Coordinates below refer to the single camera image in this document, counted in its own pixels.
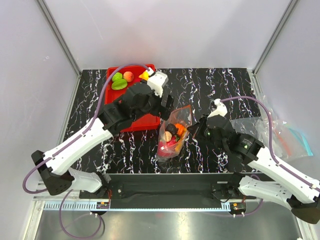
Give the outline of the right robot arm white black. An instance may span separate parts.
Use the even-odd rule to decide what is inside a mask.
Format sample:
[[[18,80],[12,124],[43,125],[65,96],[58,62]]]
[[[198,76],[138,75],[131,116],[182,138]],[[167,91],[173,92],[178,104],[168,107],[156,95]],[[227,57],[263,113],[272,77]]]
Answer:
[[[294,216],[309,224],[320,221],[320,182],[295,169],[255,137],[236,132],[231,122],[221,115],[204,115],[187,130],[193,138],[217,144],[231,160],[267,175],[274,183],[234,172],[222,191],[232,198],[252,196],[289,209]]]

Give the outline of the clear bag orange zipper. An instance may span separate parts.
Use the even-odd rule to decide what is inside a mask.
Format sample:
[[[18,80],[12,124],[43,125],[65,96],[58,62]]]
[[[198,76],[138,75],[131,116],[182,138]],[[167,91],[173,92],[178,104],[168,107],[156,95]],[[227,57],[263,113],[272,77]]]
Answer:
[[[187,139],[187,136],[189,135],[189,132],[187,130],[187,127],[192,125],[192,108],[190,105],[184,106],[182,108],[175,109],[169,116],[168,120],[165,120],[163,124],[161,125],[159,129],[159,135],[158,135],[158,143],[160,141],[166,142],[165,140],[165,131],[166,127],[168,124],[182,124],[186,128],[186,132],[184,133],[183,136],[179,135],[172,135],[171,141],[183,141],[183,145],[185,140]],[[171,158],[162,158],[157,156],[156,154],[156,159],[159,162],[165,162]]]

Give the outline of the orange ginger root toy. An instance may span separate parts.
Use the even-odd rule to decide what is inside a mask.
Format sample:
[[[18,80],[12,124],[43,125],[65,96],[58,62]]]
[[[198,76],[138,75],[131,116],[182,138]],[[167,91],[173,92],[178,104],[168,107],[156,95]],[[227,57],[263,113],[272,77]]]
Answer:
[[[183,141],[179,141],[179,142],[176,143],[176,146],[174,148],[176,153],[179,153],[181,151],[181,149],[183,147],[183,144],[184,144]]]

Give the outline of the dark mangosteen toy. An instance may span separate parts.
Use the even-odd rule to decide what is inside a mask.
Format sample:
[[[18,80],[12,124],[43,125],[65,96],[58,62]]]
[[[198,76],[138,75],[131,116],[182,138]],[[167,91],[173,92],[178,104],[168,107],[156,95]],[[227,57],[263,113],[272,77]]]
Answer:
[[[176,127],[174,124],[169,123],[169,124],[166,126],[165,131],[171,133],[171,135],[176,135],[177,132],[178,132],[178,129],[177,129],[177,127]]]

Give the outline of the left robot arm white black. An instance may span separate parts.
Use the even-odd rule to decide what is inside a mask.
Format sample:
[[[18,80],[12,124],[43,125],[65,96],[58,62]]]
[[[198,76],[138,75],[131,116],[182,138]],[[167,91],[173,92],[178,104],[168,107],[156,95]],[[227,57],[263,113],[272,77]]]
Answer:
[[[167,120],[174,108],[174,97],[168,95],[166,104],[146,83],[136,83],[113,102],[105,104],[92,119],[72,137],[47,152],[35,151],[31,158],[50,195],[67,190],[79,190],[103,198],[108,193],[110,178],[97,172],[83,172],[71,166],[100,143],[113,138],[133,122],[151,114]]]

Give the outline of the small pink white toy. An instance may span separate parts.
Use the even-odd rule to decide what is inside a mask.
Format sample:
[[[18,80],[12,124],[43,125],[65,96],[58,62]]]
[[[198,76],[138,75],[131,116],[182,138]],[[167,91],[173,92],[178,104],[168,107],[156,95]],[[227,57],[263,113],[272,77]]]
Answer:
[[[165,131],[165,141],[168,143],[172,140],[173,135],[169,131]]]

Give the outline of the pink dragon fruit toy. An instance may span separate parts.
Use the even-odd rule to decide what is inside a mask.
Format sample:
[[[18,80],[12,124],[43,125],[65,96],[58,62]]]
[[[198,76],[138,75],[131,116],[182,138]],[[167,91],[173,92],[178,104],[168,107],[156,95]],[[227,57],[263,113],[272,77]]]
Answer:
[[[178,143],[175,140],[170,142],[160,141],[157,148],[157,156],[164,159],[169,159],[177,156],[179,151],[177,149]]]

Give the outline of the orange pumpkin toy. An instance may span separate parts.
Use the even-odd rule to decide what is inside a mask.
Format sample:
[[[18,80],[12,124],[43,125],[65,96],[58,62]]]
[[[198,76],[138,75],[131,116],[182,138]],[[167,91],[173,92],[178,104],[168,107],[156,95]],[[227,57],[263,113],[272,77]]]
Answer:
[[[182,124],[180,124],[180,123],[176,123],[175,125],[174,125],[175,127],[176,127],[176,129],[177,129],[177,135],[178,136],[183,136],[184,134],[185,134],[185,132],[187,131],[187,129],[185,128],[185,126],[184,125],[182,125]]]

